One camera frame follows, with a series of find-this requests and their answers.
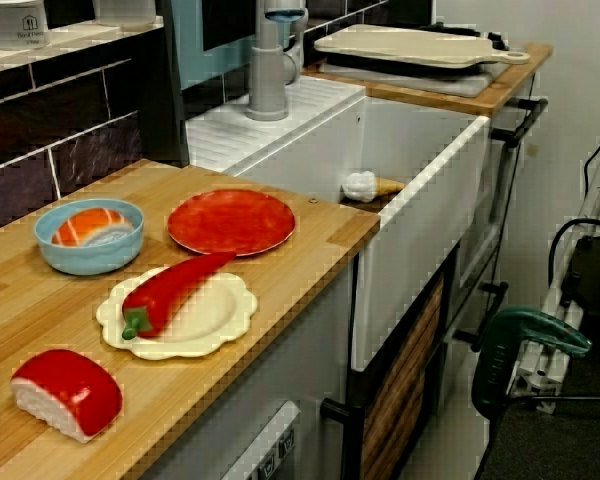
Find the white wall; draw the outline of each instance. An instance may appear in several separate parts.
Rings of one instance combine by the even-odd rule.
[[[549,244],[580,209],[582,164],[600,141],[600,0],[438,0],[437,16],[555,48],[536,78],[549,108],[526,142],[501,257],[509,303],[540,307]]]

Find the dark tile backsplash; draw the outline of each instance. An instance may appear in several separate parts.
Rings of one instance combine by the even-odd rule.
[[[227,102],[249,92],[249,72],[249,65],[244,65],[224,74],[224,94]]]
[[[137,115],[104,125],[51,149],[61,195],[67,195],[142,157]]]
[[[347,0],[349,12],[355,12],[356,10],[370,7],[376,3],[378,3],[378,0]]]
[[[0,72],[0,99],[26,92],[32,88],[29,67],[26,65]]]
[[[327,27],[321,26],[316,27],[315,29],[308,31],[304,34],[304,64],[305,66],[311,65],[312,63],[317,62],[321,58],[325,57],[325,54],[317,51],[313,44],[317,40],[324,38],[327,36]]]
[[[389,23],[389,4],[381,3],[364,11],[364,23],[386,25]]]
[[[104,70],[109,110],[112,118],[121,117],[138,110],[142,78],[136,64],[128,61]]]
[[[201,115],[224,103],[222,75],[182,91],[186,119]]]
[[[331,35],[332,33],[336,33],[340,30],[350,27],[351,25],[358,25],[363,23],[364,12],[357,12],[351,15],[347,15],[346,17],[339,18],[334,20],[330,24],[327,25],[327,33]]]
[[[89,70],[128,60],[136,53],[134,50],[137,48],[141,48],[139,39],[129,37],[93,46],[88,55],[85,55],[84,50],[78,50],[34,62],[31,64],[33,80],[36,87],[64,80]]]
[[[56,200],[45,152],[0,169],[0,227]]]
[[[0,164],[107,120],[100,72],[0,103]]]
[[[92,0],[45,0],[44,8],[49,28],[64,27],[95,18]]]
[[[307,0],[309,15],[319,18],[338,18],[346,15],[347,0]]]

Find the blue bowl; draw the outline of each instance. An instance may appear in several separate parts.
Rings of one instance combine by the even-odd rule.
[[[87,208],[105,207],[120,212],[134,229],[113,242],[88,247],[63,247],[51,243],[58,227],[70,216]],[[72,275],[98,275],[123,267],[142,247],[144,217],[138,207],[122,200],[78,200],[56,207],[38,219],[33,229],[44,259],[56,270]]]

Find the white grout line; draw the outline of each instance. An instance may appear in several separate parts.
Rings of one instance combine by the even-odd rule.
[[[74,138],[81,137],[82,135],[86,135],[87,133],[91,133],[91,132],[93,132],[95,130],[98,130],[99,128],[106,127],[107,125],[115,123],[115,122],[117,122],[119,120],[123,120],[123,119],[125,119],[127,117],[130,117],[131,115],[135,115],[136,113],[138,113],[137,110],[135,110],[135,111],[133,111],[131,113],[127,113],[126,115],[122,115],[121,117],[114,118],[114,119],[109,120],[107,122],[101,123],[100,125],[96,125],[95,127],[91,127],[91,128],[89,128],[87,130],[84,130],[84,131],[82,131],[80,133],[75,133],[75,134],[73,134],[73,135],[71,135],[69,137],[63,138],[62,140],[58,140],[57,142],[51,143],[51,144],[49,144],[49,145],[47,145],[45,147],[42,147],[42,148],[39,148],[39,149],[34,150],[32,152],[29,152],[26,155],[22,155],[22,156],[20,156],[18,158],[14,158],[13,160],[9,160],[8,162],[1,163],[0,164],[0,169],[4,168],[4,167],[7,167],[9,165],[13,165],[14,163],[17,163],[20,160],[24,160],[25,158],[32,157],[34,155],[37,155],[38,153],[44,152],[46,149],[51,149],[53,147],[56,147],[58,145],[61,145],[61,144],[65,143],[65,142],[68,142],[69,140],[73,140]]]
[[[51,153],[50,148],[47,149],[47,156],[49,157],[49,165],[51,166],[51,176],[53,177],[53,186],[56,187],[56,195],[57,195],[56,200],[59,200],[62,198],[62,195],[60,195],[60,184],[58,183],[58,176],[56,175],[56,167],[53,163],[53,154]]]
[[[31,88],[36,89],[36,79],[33,78],[33,67],[29,64],[29,78],[31,79]]]
[[[222,103],[227,103],[227,89],[224,86],[224,76],[225,76],[225,74],[223,73],[220,76],[222,77]]]
[[[107,104],[107,113],[109,114],[109,120],[111,120],[111,107],[109,107],[109,90],[107,89],[107,77],[102,70],[102,85],[104,85],[104,101]]]
[[[366,12],[367,10],[370,10],[370,9],[372,9],[374,7],[377,7],[378,5],[382,5],[384,3],[387,3],[388,1],[389,0],[382,0],[381,2],[374,3],[373,5],[369,5],[368,7],[361,8],[360,10],[356,10],[355,12],[348,13],[347,15],[343,15],[341,17],[334,18],[333,20],[329,20],[328,22],[321,23],[320,25],[316,25],[315,27],[307,28],[304,31],[304,33],[309,33],[309,32],[311,32],[313,30],[318,29],[318,28],[327,27],[328,25],[331,25],[332,23],[339,22],[340,20],[344,20],[347,17],[353,17],[353,16],[357,15],[358,13],[362,13],[362,18],[364,19],[364,12]]]
[[[31,93],[34,93],[34,92],[42,92],[43,90],[47,90],[49,88],[52,88],[52,87],[55,87],[55,86],[58,86],[58,85],[62,85],[63,83],[70,82],[72,80],[75,80],[76,78],[85,77],[87,75],[91,75],[92,73],[103,71],[103,70],[105,70],[107,68],[115,67],[115,66],[121,65],[123,63],[129,62],[129,61],[131,61],[130,58],[128,58],[126,60],[120,60],[119,62],[114,62],[114,63],[110,63],[109,65],[105,65],[103,67],[94,68],[94,69],[89,70],[87,72],[82,72],[82,73],[79,73],[77,75],[73,75],[73,76],[68,77],[68,78],[63,78],[62,80],[58,80],[56,82],[52,82],[52,83],[48,83],[46,85],[42,85],[41,87],[35,87],[35,81],[33,79],[33,74],[31,73],[31,64],[29,64],[29,72],[32,75],[31,76],[31,81],[33,82],[34,88],[31,89],[31,90],[27,90],[25,92],[16,93],[16,94],[11,95],[9,97],[1,98],[0,99],[0,104],[4,103],[4,102],[7,102],[9,100],[15,100],[16,98],[24,97],[25,95],[30,95]]]

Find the red plate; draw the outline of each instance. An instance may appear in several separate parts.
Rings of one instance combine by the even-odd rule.
[[[169,216],[171,238],[198,253],[253,255],[284,242],[295,228],[291,209],[251,190],[214,190],[190,198]]]

